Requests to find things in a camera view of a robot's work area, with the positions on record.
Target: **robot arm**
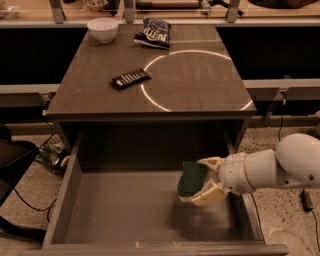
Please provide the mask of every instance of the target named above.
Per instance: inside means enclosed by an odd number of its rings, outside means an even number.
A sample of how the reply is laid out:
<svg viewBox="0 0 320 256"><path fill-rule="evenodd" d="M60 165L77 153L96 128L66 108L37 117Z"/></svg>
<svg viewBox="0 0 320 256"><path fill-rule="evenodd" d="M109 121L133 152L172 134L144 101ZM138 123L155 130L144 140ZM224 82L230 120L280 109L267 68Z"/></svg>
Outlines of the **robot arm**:
<svg viewBox="0 0 320 256"><path fill-rule="evenodd" d="M202 189L190 201L197 206L223 200L229 192L241 195L259 188L320 187L320 141L305 134L283 138L276 150L212 157L198 163L208 168Z"/></svg>

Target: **sponge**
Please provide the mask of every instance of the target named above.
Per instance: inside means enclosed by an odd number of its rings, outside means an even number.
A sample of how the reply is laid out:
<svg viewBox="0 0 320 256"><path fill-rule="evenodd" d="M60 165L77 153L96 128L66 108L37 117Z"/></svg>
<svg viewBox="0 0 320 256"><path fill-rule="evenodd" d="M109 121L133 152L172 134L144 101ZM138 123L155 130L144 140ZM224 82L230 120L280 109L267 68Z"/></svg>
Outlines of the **sponge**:
<svg viewBox="0 0 320 256"><path fill-rule="evenodd" d="M207 166L196 162L183 162L183 173L178 183L178 195L182 198L192 197L199 192L208 177Z"/></svg>

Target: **cable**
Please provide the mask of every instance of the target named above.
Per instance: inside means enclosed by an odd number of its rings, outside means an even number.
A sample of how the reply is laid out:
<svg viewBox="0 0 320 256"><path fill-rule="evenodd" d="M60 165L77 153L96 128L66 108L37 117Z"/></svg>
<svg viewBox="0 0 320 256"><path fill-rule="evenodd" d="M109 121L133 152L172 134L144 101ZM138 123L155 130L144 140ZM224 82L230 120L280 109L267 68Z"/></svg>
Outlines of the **cable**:
<svg viewBox="0 0 320 256"><path fill-rule="evenodd" d="M319 234L318 234L318 222L317 222L317 217L316 217L316 215L315 215L315 213L314 213L314 211L313 211L313 210L312 210L311 212L313 213L314 221L315 221L315 223L316 223L316 238L317 238L318 251L319 251L319 253L320 253L320 245L319 245Z"/></svg>
<svg viewBox="0 0 320 256"><path fill-rule="evenodd" d="M279 131L278 131L278 140L280 141L281 140L281 130L282 130L282 127L283 127L283 115L281 113L281 117L280 117L280 128L279 128Z"/></svg>
<svg viewBox="0 0 320 256"><path fill-rule="evenodd" d="M22 202L24 202L24 203L25 203L28 207L30 207L31 209L33 209L33 210L35 210L35 211L37 211L37 212L45 212L45 211L48 211L48 213L47 213L47 220L48 220L48 222L50 222L49 213L50 213L51 209L54 207L54 203L57 201L57 199L53 200L53 202L51 203L51 205L50 205L49 207L47 207L47 208L45 208L45 209L38 209L38 208L35 208L35 207L33 207L32 205L30 205L26 200L24 200L24 199L22 198L22 196L18 193L18 191L17 191L15 188L14 188L13 190L14 190L14 192L16 192L16 194L17 194L17 196L20 198L20 200L21 200Z"/></svg>
<svg viewBox="0 0 320 256"><path fill-rule="evenodd" d="M41 146L40 146L39 148L43 147L43 146L53 137L53 135L54 135L53 126L52 126L51 124L49 124L48 118L46 118L46 123L47 123L47 125L50 127L50 129L51 129L51 135L50 135L50 137L49 137L45 142L43 142L43 143L41 144Z"/></svg>
<svg viewBox="0 0 320 256"><path fill-rule="evenodd" d="M252 197L253 204L254 204L254 206L256 208L256 213L257 213L257 217L258 217L258 222L259 222L259 227L260 227L261 235L262 235L262 238L263 238L263 242L266 243L266 240L264 239L264 235L263 235L263 232L262 232L261 219L260 219L260 214L259 214L259 211L258 211L258 206L257 206L256 200L254 199L253 194L250 194L250 195Z"/></svg>

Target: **snack bag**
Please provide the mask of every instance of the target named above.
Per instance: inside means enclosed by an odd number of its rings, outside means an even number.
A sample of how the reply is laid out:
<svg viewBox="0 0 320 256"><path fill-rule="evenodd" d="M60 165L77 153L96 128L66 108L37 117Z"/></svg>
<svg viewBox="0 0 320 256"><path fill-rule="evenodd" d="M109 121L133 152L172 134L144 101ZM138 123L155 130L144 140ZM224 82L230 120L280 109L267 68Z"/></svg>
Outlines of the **snack bag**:
<svg viewBox="0 0 320 256"><path fill-rule="evenodd" d="M170 48L169 34L171 24L160 19L144 18L144 30L135 34L134 42L156 48Z"/></svg>

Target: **black chair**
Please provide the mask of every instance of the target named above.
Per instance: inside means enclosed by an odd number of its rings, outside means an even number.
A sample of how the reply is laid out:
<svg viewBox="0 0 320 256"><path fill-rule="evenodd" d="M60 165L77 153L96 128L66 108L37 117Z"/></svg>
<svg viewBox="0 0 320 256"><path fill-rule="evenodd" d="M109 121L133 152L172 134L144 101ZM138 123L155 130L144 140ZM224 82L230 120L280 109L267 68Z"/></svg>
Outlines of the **black chair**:
<svg viewBox="0 0 320 256"><path fill-rule="evenodd" d="M0 132L0 207L39 154L29 141L12 141L11 134ZM17 226L0 216L0 230L28 239L43 241L46 231Z"/></svg>

